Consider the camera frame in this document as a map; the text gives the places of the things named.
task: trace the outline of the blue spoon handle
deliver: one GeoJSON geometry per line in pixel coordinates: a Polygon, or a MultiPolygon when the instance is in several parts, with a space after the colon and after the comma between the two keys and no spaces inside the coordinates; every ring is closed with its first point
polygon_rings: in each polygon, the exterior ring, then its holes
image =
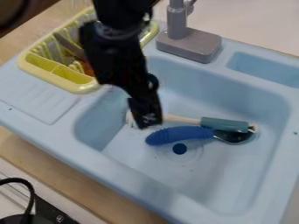
{"type": "Polygon", "coordinates": [[[188,139],[208,139],[212,138],[214,131],[212,129],[199,126],[181,126],[168,129],[160,129],[149,135],[145,142],[149,145],[171,144],[177,141],[188,139]]]}

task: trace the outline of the utensil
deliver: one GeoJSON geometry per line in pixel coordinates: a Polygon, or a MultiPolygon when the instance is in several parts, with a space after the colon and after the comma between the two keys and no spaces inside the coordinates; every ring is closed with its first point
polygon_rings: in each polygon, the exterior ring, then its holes
{"type": "Polygon", "coordinates": [[[251,138],[253,132],[231,132],[225,130],[208,129],[204,127],[180,126],[168,129],[160,129],[150,134],[145,142],[152,146],[172,144],[177,141],[188,139],[211,139],[216,138],[226,144],[243,144],[251,138]]]}
{"type": "MultiPolygon", "coordinates": [[[[226,130],[232,132],[247,133],[258,132],[258,126],[256,124],[251,124],[248,122],[231,121],[226,119],[202,117],[202,119],[194,119],[189,117],[183,117],[178,115],[163,115],[163,120],[166,122],[175,123],[189,123],[193,125],[198,125],[214,130],[226,130]]],[[[126,123],[131,127],[135,128],[136,123],[130,111],[126,114],[126,123]]]]}
{"type": "Polygon", "coordinates": [[[75,45],[72,41],[68,40],[67,38],[63,37],[60,33],[53,33],[53,36],[59,41],[59,43],[73,56],[80,60],[87,61],[87,57],[85,56],[84,50],[75,45]]]}

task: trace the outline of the sink drain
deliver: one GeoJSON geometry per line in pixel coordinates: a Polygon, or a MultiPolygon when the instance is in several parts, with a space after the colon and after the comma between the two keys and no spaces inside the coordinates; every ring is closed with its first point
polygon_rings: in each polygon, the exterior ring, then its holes
{"type": "Polygon", "coordinates": [[[204,151],[203,141],[185,140],[155,147],[156,154],[164,161],[193,163],[200,159],[204,151]]]}
{"type": "Polygon", "coordinates": [[[183,155],[187,152],[187,146],[184,143],[177,143],[172,147],[172,150],[177,155],[183,155]]]}

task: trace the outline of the blue drain plug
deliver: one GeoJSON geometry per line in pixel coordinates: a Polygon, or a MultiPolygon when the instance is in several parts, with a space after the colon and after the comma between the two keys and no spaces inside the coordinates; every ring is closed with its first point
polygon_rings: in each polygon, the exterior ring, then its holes
{"type": "Polygon", "coordinates": [[[172,150],[177,155],[183,155],[187,152],[187,146],[184,143],[177,143],[172,147],[172,150]]]}

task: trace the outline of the spoon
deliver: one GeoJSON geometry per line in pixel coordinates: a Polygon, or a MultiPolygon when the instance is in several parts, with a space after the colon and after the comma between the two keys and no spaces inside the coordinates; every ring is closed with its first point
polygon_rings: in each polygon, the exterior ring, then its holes
{"type": "Polygon", "coordinates": [[[199,126],[180,126],[168,129],[160,129],[150,134],[145,142],[152,146],[172,144],[177,141],[188,139],[211,139],[216,138],[226,144],[243,144],[248,141],[253,132],[231,132],[226,130],[214,130],[199,126]]]}

